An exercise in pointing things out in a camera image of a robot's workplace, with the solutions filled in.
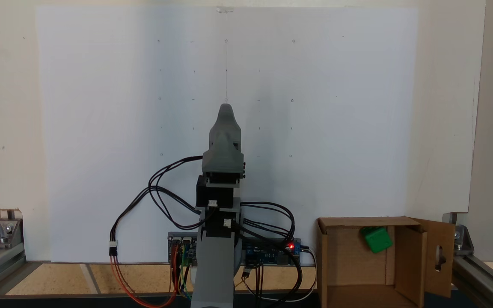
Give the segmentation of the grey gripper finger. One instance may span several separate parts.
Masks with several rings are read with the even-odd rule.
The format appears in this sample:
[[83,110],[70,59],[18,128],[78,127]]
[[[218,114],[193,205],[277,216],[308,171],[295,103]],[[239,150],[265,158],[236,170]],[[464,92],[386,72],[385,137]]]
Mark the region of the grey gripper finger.
[[203,153],[203,173],[241,174],[244,154],[241,152],[241,128],[230,104],[221,104],[217,120],[209,131],[209,148]]

